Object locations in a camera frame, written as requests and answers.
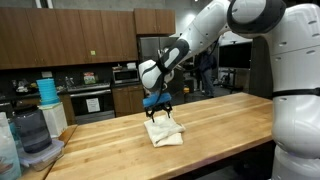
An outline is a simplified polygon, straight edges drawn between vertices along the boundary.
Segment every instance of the jar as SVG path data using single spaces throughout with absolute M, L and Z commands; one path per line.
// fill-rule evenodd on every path
M 14 108 L 13 122 L 26 153 L 37 153 L 51 145 L 52 140 L 42 110 L 34 104 Z

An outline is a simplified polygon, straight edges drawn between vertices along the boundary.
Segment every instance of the humanoid robot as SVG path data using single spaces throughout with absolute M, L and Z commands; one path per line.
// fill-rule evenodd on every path
M 272 179 L 319 180 L 318 6 L 301 4 L 286 8 L 281 0 L 213 0 L 159 61 L 139 65 L 144 87 L 161 95 L 163 84 L 172 79 L 170 72 L 179 63 L 230 30 L 244 38 L 262 36 L 269 46 L 274 82 L 272 136 L 277 144 Z M 170 111 L 171 105 L 156 101 L 150 108 Z

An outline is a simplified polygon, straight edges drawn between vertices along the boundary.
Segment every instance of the stove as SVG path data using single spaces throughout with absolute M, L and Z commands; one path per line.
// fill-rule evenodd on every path
M 68 92 L 83 92 L 102 89 L 110 89 L 110 82 L 72 86 L 68 88 Z

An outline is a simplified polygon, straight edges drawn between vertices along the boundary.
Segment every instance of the plastic bin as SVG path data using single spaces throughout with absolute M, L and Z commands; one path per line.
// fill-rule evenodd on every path
M 22 148 L 18 149 L 20 164 L 32 167 L 36 171 L 45 169 L 63 155 L 64 142 L 55 139 L 52 139 L 52 144 L 49 147 L 38 153 L 29 154 L 24 152 Z

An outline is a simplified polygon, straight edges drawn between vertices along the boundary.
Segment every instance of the oven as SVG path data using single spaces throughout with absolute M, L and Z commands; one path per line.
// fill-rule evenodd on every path
M 115 117 L 110 83 L 68 89 L 78 125 Z

